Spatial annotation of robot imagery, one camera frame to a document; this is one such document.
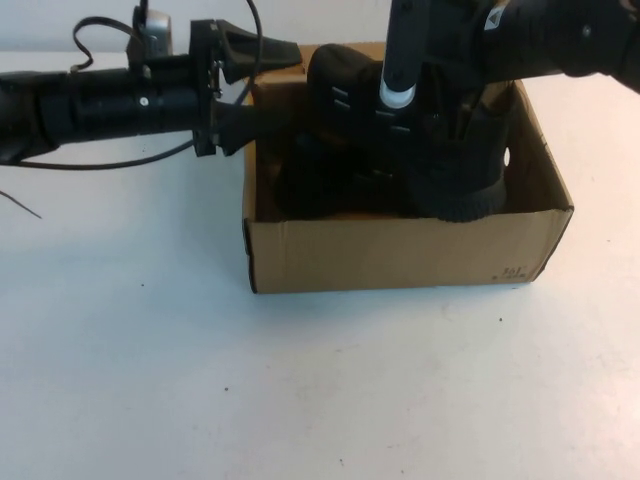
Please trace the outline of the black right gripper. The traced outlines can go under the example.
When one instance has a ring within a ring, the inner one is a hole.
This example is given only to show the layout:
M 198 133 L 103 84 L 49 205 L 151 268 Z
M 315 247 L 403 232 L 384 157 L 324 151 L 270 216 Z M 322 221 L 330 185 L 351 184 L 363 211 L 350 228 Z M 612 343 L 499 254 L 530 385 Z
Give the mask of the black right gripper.
M 418 59 L 423 67 L 426 128 L 448 131 L 443 68 L 513 68 L 515 3 L 513 1 L 422 1 L 418 13 Z M 462 142 L 483 91 L 470 69 L 452 73 L 454 120 L 452 140 Z

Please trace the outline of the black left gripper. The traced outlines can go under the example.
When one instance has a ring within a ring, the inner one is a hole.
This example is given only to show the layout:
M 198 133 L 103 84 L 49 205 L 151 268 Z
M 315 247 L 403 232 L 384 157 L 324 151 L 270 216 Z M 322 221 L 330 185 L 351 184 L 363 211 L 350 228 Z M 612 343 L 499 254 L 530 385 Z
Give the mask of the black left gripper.
M 192 139 L 197 157 L 214 155 L 217 146 L 231 156 L 247 144 L 283 126 L 283 111 L 254 105 L 218 103 L 220 74 L 229 84 L 301 64 L 295 42 L 259 37 L 227 21 L 192 20 L 190 73 L 198 116 Z

